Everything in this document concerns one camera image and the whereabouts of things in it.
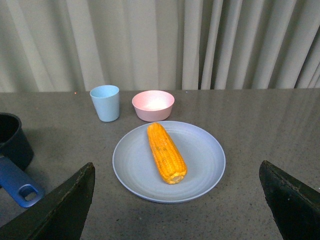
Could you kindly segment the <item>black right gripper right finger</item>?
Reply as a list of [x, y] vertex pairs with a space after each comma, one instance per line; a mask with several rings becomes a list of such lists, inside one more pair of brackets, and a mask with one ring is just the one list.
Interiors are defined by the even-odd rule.
[[263, 161], [259, 179], [284, 240], [320, 238], [320, 193], [279, 167]]

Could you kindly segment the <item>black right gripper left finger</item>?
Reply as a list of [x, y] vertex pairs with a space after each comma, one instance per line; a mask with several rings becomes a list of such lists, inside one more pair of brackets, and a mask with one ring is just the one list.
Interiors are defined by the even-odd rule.
[[0, 228], [2, 240], [78, 240], [92, 204], [95, 167], [89, 162], [35, 205]]

